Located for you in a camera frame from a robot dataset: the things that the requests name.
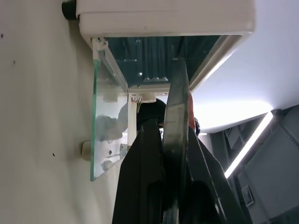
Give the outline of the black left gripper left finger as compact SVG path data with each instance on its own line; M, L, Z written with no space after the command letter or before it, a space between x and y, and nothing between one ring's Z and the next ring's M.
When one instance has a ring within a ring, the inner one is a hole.
M164 165L157 122L140 128L120 168L112 224L161 224Z

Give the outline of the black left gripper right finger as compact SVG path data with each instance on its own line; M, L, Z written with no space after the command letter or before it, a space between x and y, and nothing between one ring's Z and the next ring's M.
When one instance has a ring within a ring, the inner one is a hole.
M190 129L184 224L248 224L224 171Z

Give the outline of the glass toaster oven door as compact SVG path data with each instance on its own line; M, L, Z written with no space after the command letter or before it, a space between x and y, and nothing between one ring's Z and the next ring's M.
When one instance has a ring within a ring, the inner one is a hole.
M90 180L95 181L125 156L132 95L105 38L91 39L93 113Z

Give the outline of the dark metal baking tray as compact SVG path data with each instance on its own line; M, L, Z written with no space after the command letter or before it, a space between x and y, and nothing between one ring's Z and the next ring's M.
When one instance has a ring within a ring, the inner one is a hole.
M184 60L172 62L172 76L164 118L163 157L166 179L162 224L179 224L184 199L189 131L189 80Z

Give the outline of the white toaster oven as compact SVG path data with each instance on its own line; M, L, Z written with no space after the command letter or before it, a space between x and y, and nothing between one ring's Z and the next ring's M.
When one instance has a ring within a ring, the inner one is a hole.
M255 0L77 0L79 31L105 38L132 98L169 93L184 60L189 90L201 86L256 29Z

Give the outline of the black oven foot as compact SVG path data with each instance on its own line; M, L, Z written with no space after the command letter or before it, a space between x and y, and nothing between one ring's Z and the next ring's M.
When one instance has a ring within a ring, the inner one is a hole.
M64 1L61 6L63 16L68 21L77 21L79 18L76 16L77 0Z

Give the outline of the white ceiling light strip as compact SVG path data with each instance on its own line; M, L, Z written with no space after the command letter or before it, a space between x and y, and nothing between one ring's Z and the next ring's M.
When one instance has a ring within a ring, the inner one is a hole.
M272 112L268 112L263 120L260 122L260 124L257 126L256 130L253 132L251 137L248 139L244 147L241 149L239 154L236 156L234 161L231 163L229 168L225 171L225 177L228 179L234 170L238 167L240 162L244 159L244 157L247 155L247 153L250 151L250 149L253 147L254 143L257 141L257 139L260 137L260 135L263 133L263 131L266 129L268 124L272 121L273 119L273 114Z

